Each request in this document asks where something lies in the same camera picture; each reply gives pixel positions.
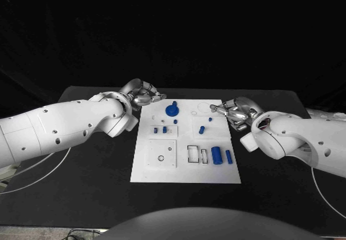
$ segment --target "blue object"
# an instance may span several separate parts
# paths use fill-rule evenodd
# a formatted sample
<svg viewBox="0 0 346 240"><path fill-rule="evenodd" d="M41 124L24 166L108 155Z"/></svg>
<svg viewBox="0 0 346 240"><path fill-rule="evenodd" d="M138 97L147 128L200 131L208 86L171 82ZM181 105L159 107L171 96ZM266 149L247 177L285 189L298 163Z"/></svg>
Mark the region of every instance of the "blue object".
<svg viewBox="0 0 346 240"><path fill-rule="evenodd" d="M177 102L172 101L171 105L165 107L165 114L170 117L174 117L178 114L178 107L177 107Z"/></svg>
<svg viewBox="0 0 346 240"><path fill-rule="evenodd" d="M232 161L232 158L230 158L230 152L229 152L229 150L224 151L224 155L226 155L227 164L232 164L233 161Z"/></svg>
<svg viewBox="0 0 346 240"><path fill-rule="evenodd" d="M221 152L217 146L210 148L211 161L214 165L221 164Z"/></svg>
<svg viewBox="0 0 346 240"><path fill-rule="evenodd" d="M198 129L198 134L203 134L203 132L204 132L204 126L200 126L200 129Z"/></svg>

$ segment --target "metallic robotic hand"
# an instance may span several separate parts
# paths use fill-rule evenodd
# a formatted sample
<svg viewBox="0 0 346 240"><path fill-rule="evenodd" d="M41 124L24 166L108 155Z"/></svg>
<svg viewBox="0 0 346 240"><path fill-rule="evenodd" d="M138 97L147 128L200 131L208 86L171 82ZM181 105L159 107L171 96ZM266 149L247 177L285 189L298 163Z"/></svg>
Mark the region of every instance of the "metallic robotic hand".
<svg viewBox="0 0 346 240"><path fill-rule="evenodd" d="M295 157L312 168L346 178L344 121L263 111L245 97L208 107L226 116L236 131L250 127L239 140L249 152L259 148L273 159Z"/></svg>
<svg viewBox="0 0 346 240"><path fill-rule="evenodd" d="M0 119L0 168L82 144L95 132L115 137L131 131L138 123L132 110L165 97L134 79L118 92L100 92L89 100L54 103Z"/></svg>
<svg viewBox="0 0 346 240"><path fill-rule="evenodd" d="M219 106L210 105L210 111L224 115L232 128L239 132L250 126L253 120L263 114L262 108L246 97L236 97Z"/></svg>

